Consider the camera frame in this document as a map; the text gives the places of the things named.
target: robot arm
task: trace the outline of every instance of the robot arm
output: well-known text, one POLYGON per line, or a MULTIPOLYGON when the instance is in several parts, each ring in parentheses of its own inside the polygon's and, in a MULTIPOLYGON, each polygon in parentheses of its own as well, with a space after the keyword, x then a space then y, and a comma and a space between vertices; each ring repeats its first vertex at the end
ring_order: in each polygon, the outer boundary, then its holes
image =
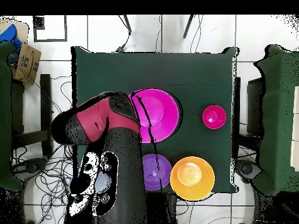
POLYGON ((146 224, 139 123, 124 93, 102 93, 57 116, 53 138, 88 145, 65 224, 146 224))

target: white tile floor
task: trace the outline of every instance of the white tile floor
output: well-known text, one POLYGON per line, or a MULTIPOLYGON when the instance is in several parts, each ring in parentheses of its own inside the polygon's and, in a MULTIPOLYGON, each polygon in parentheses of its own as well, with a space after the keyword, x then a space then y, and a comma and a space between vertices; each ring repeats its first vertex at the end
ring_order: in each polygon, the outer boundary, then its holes
MULTIPOLYGON (((195 52, 197 43, 200 42, 197 52, 221 53, 227 47, 239 47, 240 54, 237 58, 237 75, 241 77, 241 122, 247 123, 247 95, 246 86, 249 80, 260 77, 253 62, 264 57, 264 49, 269 44, 280 44, 288 50, 299 47, 296 30, 285 24, 282 16, 270 15, 200 15, 195 16, 186 39, 183 32, 189 15, 163 15, 163 33, 159 34, 156 48, 157 34, 161 29, 159 15, 128 15, 131 28, 131 37, 126 45, 126 51, 164 53, 189 53, 195 52), (202 19, 201 30, 197 32, 192 48, 192 40, 202 19)), ((39 84, 40 74, 50 74, 52 78, 69 76, 71 74, 71 46, 82 46, 92 52, 114 52, 127 40, 127 29, 123 26, 118 16, 67 16, 67 42, 34 42, 32 16, 15 16, 29 25, 28 43, 41 51, 41 61, 36 83, 39 84)), ((45 16, 45 30, 37 31, 38 39, 63 39, 63 17, 45 16)), ((71 78, 59 78, 51 81, 53 101, 62 110, 70 107, 69 101, 61 94, 60 86, 71 78)), ((71 83, 66 83, 63 88, 67 97, 71 98, 71 83)), ((36 85, 26 86, 25 89, 25 131, 40 130, 40 93, 36 85)), ((57 110, 53 107, 53 118, 57 110)), ((240 125, 241 132, 246 133, 246 126, 240 125)), ((27 147, 28 153, 23 158, 41 157, 40 144, 27 147)), ((54 156, 62 157, 62 150, 54 156)), ((251 224, 254 210, 254 199, 251 186, 244 184, 238 175, 234 178, 239 187, 236 194, 214 194, 209 199, 195 203, 178 202, 177 214, 179 224, 251 224)), ((25 192, 26 218, 36 222, 43 216, 41 198, 44 192, 40 191, 34 179, 31 179, 25 192)), ((49 216, 42 224, 58 224, 65 210, 64 206, 53 207, 49 216)))

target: black border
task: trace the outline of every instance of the black border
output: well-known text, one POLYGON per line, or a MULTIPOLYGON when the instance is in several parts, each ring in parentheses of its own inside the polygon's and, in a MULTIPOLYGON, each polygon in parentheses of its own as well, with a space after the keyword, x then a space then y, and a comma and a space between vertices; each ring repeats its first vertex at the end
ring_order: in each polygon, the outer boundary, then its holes
POLYGON ((68 28, 67 28, 67 16, 64 16, 64 38, 50 38, 47 40, 38 40, 37 39, 37 34, 36 34, 36 30, 45 30, 45 27, 43 26, 41 27, 35 27, 33 24, 33 39, 34 42, 67 42, 68 41, 68 28))

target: orange bowl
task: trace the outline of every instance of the orange bowl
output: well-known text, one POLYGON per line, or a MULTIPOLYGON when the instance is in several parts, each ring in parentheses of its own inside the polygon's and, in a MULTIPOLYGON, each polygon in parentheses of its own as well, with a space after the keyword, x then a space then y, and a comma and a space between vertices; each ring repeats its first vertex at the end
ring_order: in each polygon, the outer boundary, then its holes
POLYGON ((205 198, 211 193, 214 183, 212 167, 199 157, 185 157, 171 170, 171 187, 184 200, 197 201, 205 198))

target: dark green table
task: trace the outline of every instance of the dark green table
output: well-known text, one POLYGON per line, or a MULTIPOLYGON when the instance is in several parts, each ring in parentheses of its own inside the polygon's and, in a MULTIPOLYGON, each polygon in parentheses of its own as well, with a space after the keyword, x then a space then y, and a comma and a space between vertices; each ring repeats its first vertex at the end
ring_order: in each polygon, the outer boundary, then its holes
MULTIPOLYGON (((167 90, 182 104, 183 118, 177 133, 157 144, 158 153, 172 166, 186 156, 203 158, 215 173, 213 192, 233 193, 230 116, 235 54, 235 48, 222 54, 108 54, 75 47, 72 59, 77 64, 73 63, 72 70, 77 70, 77 105, 105 91, 129 94, 144 88, 167 90), (201 115, 211 104, 227 113, 227 122, 220 129, 208 129, 203 124, 201 115)), ((78 147, 79 165, 84 152, 84 146, 78 147)), ((154 153, 154 146, 142 145, 142 155, 148 153, 154 153)))

